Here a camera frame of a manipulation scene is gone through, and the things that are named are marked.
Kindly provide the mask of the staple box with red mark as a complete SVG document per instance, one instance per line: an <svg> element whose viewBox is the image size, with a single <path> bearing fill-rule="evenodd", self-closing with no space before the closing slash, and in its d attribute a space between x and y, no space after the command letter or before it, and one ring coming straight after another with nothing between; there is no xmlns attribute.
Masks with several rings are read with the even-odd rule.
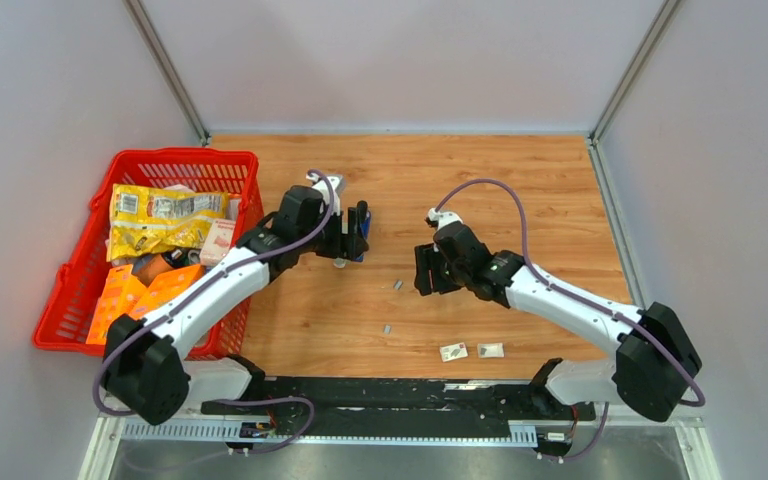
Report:
<svg viewBox="0 0 768 480"><path fill-rule="evenodd" d="M468 348L463 342L441 346L439 353L443 363L464 359L469 356Z"/></svg>

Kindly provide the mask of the small grey staple box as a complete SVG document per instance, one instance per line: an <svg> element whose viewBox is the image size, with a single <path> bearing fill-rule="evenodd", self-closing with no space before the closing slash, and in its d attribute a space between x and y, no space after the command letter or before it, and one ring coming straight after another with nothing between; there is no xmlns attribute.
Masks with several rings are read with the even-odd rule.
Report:
<svg viewBox="0 0 768 480"><path fill-rule="evenodd" d="M502 343L483 343L477 345L478 357L481 359L504 358L505 351Z"/></svg>

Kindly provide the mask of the blue black stapler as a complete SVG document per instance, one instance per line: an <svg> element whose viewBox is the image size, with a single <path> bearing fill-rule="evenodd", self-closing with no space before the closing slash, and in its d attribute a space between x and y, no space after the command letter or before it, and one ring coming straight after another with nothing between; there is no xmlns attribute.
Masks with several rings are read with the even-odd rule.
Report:
<svg viewBox="0 0 768 480"><path fill-rule="evenodd" d="M362 222L361 222L361 224L360 224L360 232L361 232L361 236L362 236L362 239L363 239L365 242L368 242L368 238L369 238L369 232L370 232L370 226L371 226L371 219L372 219L372 214L371 214L371 212L370 212L370 211L367 211L367 212L366 212L366 214L365 214L365 217L364 217L363 221L362 221ZM357 262L362 262L362 261L364 260L364 255L365 255L365 253L366 253L368 250L369 250L369 248L366 248L366 249L364 250L364 252L363 252L362 254L360 254L360 255L359 255L357 258L356 258L356 261L357 261Z"/></svg>

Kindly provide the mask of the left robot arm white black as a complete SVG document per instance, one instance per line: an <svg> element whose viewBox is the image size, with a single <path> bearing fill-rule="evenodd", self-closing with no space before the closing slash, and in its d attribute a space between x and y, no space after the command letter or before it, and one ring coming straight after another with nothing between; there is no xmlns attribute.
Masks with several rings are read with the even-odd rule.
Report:
<svg viewBox="0 0 768 480"><path fill-rule="evenodd" d="M92 388L96 406L114 416L137 415L159 425L182 409L228 401L245 415L266 399L257 372L236 354L192 361L198 341L220 320L293 268L302 255L359 261L368 251L371 212L365 201L343 209L339 186L321 179L294 185L277 210L245 231L222 260L183 293L147 314L120 315L107 333ZM107 393L123 404L116 411Z"/></svg>

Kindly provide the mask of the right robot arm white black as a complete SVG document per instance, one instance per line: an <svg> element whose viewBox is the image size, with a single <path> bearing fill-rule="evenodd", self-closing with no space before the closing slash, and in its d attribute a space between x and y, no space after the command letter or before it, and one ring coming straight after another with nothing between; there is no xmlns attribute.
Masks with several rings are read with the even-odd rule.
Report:
<svg viewBox="0 0 768 480"><path fill-rule="evenodd" d="M700 407L701 358L677 313L654 302L617 303L549 274L523 255L491 252L460 220L436 223L415 247L414 286L423 295L465 289L482 301L544 318L604 352L597 361L553 359L534 376L533 410L558 417L582 402L622 403L642 417L668 420L678 406Z"/></svg>

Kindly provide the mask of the pink white small box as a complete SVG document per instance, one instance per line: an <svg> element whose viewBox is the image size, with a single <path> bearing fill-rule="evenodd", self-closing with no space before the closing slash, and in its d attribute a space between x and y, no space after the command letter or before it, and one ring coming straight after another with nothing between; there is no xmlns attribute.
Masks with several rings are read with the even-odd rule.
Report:
<svg viewBox="0 0 768 480"><path fill-rule="evenodd" d="M227 255L233 244L236 222L228 219L215 219L199 252L199 263L205 267L218 265Z"/></svg>

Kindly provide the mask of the orange box right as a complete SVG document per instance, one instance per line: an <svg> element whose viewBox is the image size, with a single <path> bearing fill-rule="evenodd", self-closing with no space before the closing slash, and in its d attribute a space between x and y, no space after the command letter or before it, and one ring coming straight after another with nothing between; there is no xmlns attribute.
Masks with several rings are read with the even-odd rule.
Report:
<svg viewBox="0 0 768 480"><path fill-rule="evenodd" d="M128 315L143 318L149 312L170 303L205 274L202 265L190 265L159 274L148 286Z"/></svg>

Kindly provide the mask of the orange box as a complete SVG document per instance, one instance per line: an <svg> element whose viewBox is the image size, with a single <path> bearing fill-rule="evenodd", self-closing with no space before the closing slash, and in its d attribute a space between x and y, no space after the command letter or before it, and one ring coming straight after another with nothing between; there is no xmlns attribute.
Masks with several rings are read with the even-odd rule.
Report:
<svg viewBox="0 0 768 480"><path fill-rule="evenodd" d="M159 274L148 286L128 315L143 318L149 312L170 303L205 274L202 265L190 265Z"/></svg>
<svg viewBox="0 0 768 480"><path fill-rule="evenodd" d="M110 325L120 316L130 313L146 291L147 287L133 274L131 264L110 269L98 298L85 343L104 345Z"/></svg>

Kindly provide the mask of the yellow snack bag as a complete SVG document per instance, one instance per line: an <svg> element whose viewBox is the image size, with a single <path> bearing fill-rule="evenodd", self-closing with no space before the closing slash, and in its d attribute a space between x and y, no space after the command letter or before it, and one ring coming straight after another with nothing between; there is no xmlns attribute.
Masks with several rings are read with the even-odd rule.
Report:
<svg viewBox="0 0 768 480"><path fill-rule="evenodd" d="M109 204L107 260L199 249L229 204L224 192L184 192L116 184Z"/></svg>

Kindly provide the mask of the orange box left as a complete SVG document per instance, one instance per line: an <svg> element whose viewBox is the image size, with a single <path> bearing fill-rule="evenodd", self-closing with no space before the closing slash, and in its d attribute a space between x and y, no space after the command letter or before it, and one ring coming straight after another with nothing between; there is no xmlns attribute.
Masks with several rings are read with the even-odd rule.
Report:
<svg viewBox="0 0 768 480"><path fill-rule="evenodd" d="M85 343L104 345L110 325L120 316L130 313L146 291L147 287L133 274L131 264L110 269L98 298Z"/></svg>

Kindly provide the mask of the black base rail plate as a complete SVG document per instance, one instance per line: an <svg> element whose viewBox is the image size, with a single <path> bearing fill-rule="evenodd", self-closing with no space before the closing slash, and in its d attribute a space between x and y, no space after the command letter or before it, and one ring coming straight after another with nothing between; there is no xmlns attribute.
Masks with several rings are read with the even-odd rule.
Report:
<svg viewBox="0 0 768 480"><path fill-rule="evenodd" d="M310 420L307 434L470 435L501 434L512 421L557 422L568 429L574 419L592 421L591 404L574 408L535 392L526 380L466 380L350 377L269 377L256 384L248 400L290 398L268 407L234 408L202 404L207 415L265 414L280 434L291 434ZM296 403L306 398L311 407Z"/></svg>

